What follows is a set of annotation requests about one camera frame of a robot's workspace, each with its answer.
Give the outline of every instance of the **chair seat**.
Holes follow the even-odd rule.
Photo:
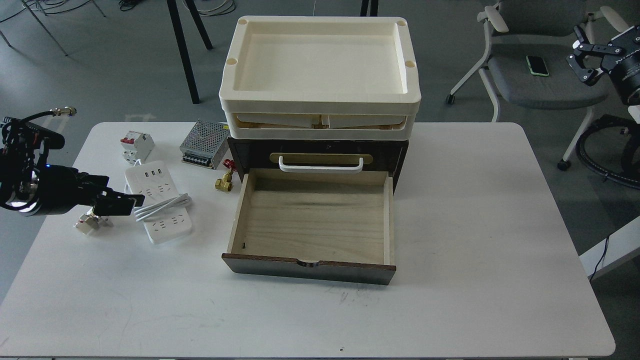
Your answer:
[[[503,98],[525,108],[564,110],[584,108],[607,98],[602,82],[587,86],[566,62],[571,47],[547,44],[493,44],[489,71]],[[527,55],[545,60],[549,76],[529,72]]]

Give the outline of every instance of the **brass fitting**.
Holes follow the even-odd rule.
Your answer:
[[[65,106],[62,109],[55,108],[55,109],[51,109],[50,111],[53,111],[53,116],[62,116],[62,115],[74,116],[77,113],[76,108],[73,108],[71,106]]]
[[[222,192],[230,192],[234,185],[231,183],[231,177],[234,171],[229,170],[226,174],[222,175],[221,179],[216,180],[216,189]]]

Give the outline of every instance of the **wooden drawer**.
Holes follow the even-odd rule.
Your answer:
[[[227,253],[234,272],[389,284],[396,266],[388,172],[244,175]]]

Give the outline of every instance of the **smartphone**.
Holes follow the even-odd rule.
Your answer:
[[[529,72],[535,76],[549,76],[549,71],[545,65],[545,60],[539,56],[527,55],[527,64]]]

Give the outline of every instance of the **white power strip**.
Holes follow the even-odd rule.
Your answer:
[[[152,161],[124,172],[133,194],[145,196],[145,206],[179,196],[164,161]],[[161,215],[144,220],[145,230],[152,243],[176,239],[191,231],[192,223],[185,208],[167,209]]]

